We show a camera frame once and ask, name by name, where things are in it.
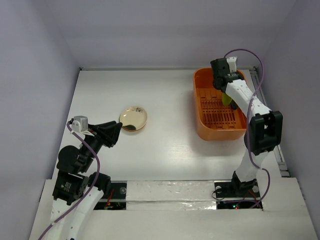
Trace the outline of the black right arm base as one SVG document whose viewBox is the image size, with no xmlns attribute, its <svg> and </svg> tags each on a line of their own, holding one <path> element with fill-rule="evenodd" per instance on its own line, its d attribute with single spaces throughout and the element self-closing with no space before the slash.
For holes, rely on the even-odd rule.
<svg viewBox="0 0 320 240">
<path fill-rule="evenodd" d="M 213 193 L 218 199 L 243 198 L 249 190 L 252 190 L 257 185 L 256 178 L 250 181 L 240 181 L 234 171 L 231 180 L 216 181 L 214 183 Z"/>
</svg>

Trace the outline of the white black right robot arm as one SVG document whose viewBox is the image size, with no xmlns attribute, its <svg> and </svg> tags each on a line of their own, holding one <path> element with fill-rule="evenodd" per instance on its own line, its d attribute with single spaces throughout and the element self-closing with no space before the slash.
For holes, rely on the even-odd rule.
<svg viewBox="0 0 320 240">
<path fill-rule="evenodd" d="M 218 58 L 210 62 L 213 87 L 229 96 L 246 116 L 245 154 L 234 171 L 230 190 L 235 196 L 246 193 L 261 169 L 264 159 L 281 142 L 283 115 L 264 105 L 237 71 L 236 58 Z"/>
</svg>

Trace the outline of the amber plate with black motif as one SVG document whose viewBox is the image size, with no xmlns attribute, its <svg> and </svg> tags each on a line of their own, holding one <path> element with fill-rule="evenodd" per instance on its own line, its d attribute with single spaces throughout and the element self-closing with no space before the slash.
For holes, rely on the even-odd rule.
<svg viewBox="0 0 320 240">
<path fill-rule="evenodd" d="M 129 132 L 141 130 L 147 123 L 147 111 L 141 106 L 130 106 L 123 110 L 119 116 L 122 128 Z"/>
</svg>

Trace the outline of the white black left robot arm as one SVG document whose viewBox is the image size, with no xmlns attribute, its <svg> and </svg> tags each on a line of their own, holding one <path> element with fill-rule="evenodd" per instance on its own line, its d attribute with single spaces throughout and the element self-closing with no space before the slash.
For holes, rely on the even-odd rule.
<svg viewBox="0 0 320 240">
<path fill-rule="evenodd" d="M 98 152 L 117 143 L 122 126 L 116 121 L 89 124 L 82 115 L 67 122 L 67 129 L 81 144 L 67 145 L 58 153 L 50 225 L 41 234 L 41 240 L 81 238 L 96 204 L 111 191 L 110 176 L 100 172 Z"/>
</svg>

